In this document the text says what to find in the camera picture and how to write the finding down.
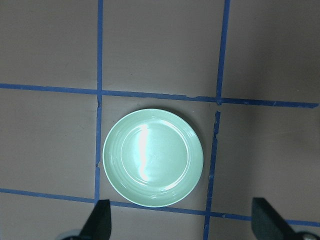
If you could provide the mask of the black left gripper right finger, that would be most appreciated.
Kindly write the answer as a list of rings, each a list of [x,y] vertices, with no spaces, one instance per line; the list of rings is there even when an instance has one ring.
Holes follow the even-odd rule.
[[[251,229],[257,240],[297,240],[296,232],[262,197],[251,203]]]

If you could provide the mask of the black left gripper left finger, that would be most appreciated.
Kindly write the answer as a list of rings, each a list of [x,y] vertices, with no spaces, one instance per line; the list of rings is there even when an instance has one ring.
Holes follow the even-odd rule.
[[[112,233],[111,205],[108,199],[99,200],[80,231],[80,240],[109,240]]]

